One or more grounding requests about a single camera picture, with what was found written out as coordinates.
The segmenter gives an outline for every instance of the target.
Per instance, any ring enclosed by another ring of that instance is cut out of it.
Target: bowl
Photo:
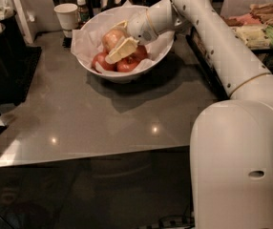
[[[156,41],[145,45],[148,59],[142,60],[138,66],[129,73],[104,72],[98,73],[92,68],[95,55],[103,51],[101,38],[115,24],[129,19],[136,12],[146,10],[147,7],[139,5],[126,5],[105,10],[89,20],[80,30],[73,30],[71,52],[78,62],[90,73],[115,83],[129,83],[149,72],[171,50],[174,43],[174,32],[167,31],[161,34]]]

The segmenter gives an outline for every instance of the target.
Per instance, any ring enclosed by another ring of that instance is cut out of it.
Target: white cup
[[[62,31],[66,37],[72,38],[72,30],[78,28],[78,13],[76,4],[60,4],[54,8]]]

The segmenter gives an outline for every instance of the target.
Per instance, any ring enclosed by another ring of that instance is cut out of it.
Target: stainless steel table
[[[26,101],[0,107],[0,167],[189,145],[195,119],[217,101],[184,37],[129,84],[88,73],[62,41],[61,31],[37,38]]]

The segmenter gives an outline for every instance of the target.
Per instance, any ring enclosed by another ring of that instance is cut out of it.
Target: bottle cap
[[[77,5],[85,5],[86,4],[86,0],[77,0]]]

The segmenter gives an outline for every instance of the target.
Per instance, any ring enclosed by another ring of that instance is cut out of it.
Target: white robotic arm
[[[231,100],[203,111],[191,134],[197,229],[273,229],[273,74],[209,0],[162,0],[128,21],[140,44],[192,23]]]

